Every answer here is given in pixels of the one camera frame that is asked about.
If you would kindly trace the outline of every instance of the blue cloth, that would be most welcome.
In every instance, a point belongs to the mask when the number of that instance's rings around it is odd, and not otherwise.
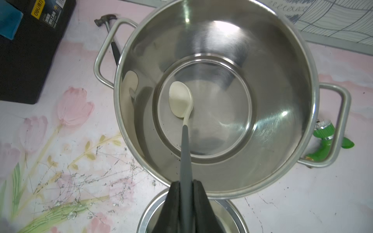
[[[0,35],[13,40],[22,16],[21,11],[5,0],[0,0]]]

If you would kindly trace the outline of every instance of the pot rim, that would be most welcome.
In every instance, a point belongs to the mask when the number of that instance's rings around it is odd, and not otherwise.
[[[163,10],[166,8],[171,7],[174,4],[177,4],[184,0],[174,0],[167,4],[165,4],[162,7],[159,7],[155,9],[152,13],[150,13],[144,20],[141,21],[139,26],[135,28],[135,30],[130,35],[128,41],[126,42],[120,59],[119,63],[116,69],[115,74],[115,80],[114,80],[114,107],[115,107],[115,115],[118,121],[120,132],[122,133],[122,136],[124,138],[124,141],[127,144],[127,147],[131,151],[132,155],[135,157],[137,162],[149,173],[151,174],[155,179],[160,181],[166,186],[170,186],[171,182],[166,180],[160,173],[158,173],[156,170],[154,170],[146,161],[145,159],[138,153],[138,151],[135,149],[133,143],[130,141],[127,130],[123,123],[122,113],[120,110],[120,101],[119,101],[119,85],[122,79],[122,71],[123,71],[123,65],[126,60],[127,52],[130,48],[130,45],[133,43],[137,35],[140,33],[140,31],[144,28],[145,25],[148,24],[155,16],[160,14]],[[230,192],[207,192],[207,196],[212,199],[232,199],[232,198],[239,198],[243,196],[248,196],[252,193],[256,193],[267,186],[275,183],[278,179],[280,179],[284,174],[286,174],[298,161],[298,159],[301,157],[303,151],[305,150],[311,136],[314,130],[314,126],[316,124],[317,115],[319,111],[319,98],[320,98],[320,89],[319,89],[319,79],[317,75],[316,65],[314,63],[311,51],[308,48],[308,45],[304,41],[304,39],[300,36],[300,33],[295,28],[295,26],[281,13],[277,13],[274,10],[272,10],[270,7],[256,1],[256,0],[248,0],[262,8],[268,11],[268,13],[271,13],[275,15],[290,31],[290,33],[293,35],[294,39],[297,41],[297,43],[300,46],[300,49],[305,57],[305,60],[307,62],[307,65],[309,67],[310,71],[310,77],[311,77],[311,100],[312,100],[312,110],[310,111],[309,119],[310,121],[307,124],[307,127],[303,133],[303,136],[297,145],[296,149],[293,151],[293,154],[279,167],[275,172],[264,178],[263,180],[259,181],[258,183],[254,184],[251,187],[242,188]]]

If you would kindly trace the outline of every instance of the hammer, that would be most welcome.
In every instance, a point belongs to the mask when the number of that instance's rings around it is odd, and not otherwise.
[[[110,20],[112,20],[112,19],[117,19],[117,17],[115,15],[104,15],[100,19],[95,19],[94,22],[98,27],[105,24],[107,32],[110,32]],[[119,58],[120,58],[120,52],[119,52],[118,46],[116,45],[114,40],[111,42],[111,46],[112,46],[112,50],[113,50],[115,63],[118,65]]]

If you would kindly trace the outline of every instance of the hammer head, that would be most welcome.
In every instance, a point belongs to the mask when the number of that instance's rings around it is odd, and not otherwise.
[[[110,14],[110,15],[104,15],[100,19],[95,19],[94,22],[97,26],[101,26],[105,24],[105,22],[110,22],[112,19],[117,19],[116,15]]]

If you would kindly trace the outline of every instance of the pot handle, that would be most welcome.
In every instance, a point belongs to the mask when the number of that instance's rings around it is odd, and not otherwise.
[[[345,134],[346,122],[351,106],[351,95],[346,88],[329,83],[320,83],[320,88],[337,92],[342,98],[342,104],[339,109],[337,125],[335,127],[333,142],[328,156],[324,161],[321,162],[314,162],[305,160],[303,158],[298,160],[298,163],[304,164],[308,167],[327,167],[334,163],[334,161],[337,159]]]
[[[105,53],[107,51],[107,49],[109,48],[109,45],[110,43],[113,41],[113,37],[114,37],[114,34],[116,33],[116,31],[118,30],[118,27],[121,25],[121,24],[129,24],[131,25],[132,27],[136,28],[138,26],[137,23],[135,23],[134,21],[130,20],[130,19],[127,19],[127,18],[120,18],[118,19],[113,27],[110,29],[110,32],[109,34],[107,35],[105,41],[104,41],[104,44],[101,46],[100,48],[100,51],[98,52],[98,55],[96,57],[96,61],[94,62],[94,67],[93,67],[93,71],[94,71],[94,75],[96,76],[96,78],[102,82],[103,84],[105,84],[106,86],[114,89],[114,84],[107,80],[106,78],[104,78],[100,72],[100,67],[101,67],[101,63],[102,63],[102,59],[104,58],[105,56]]]

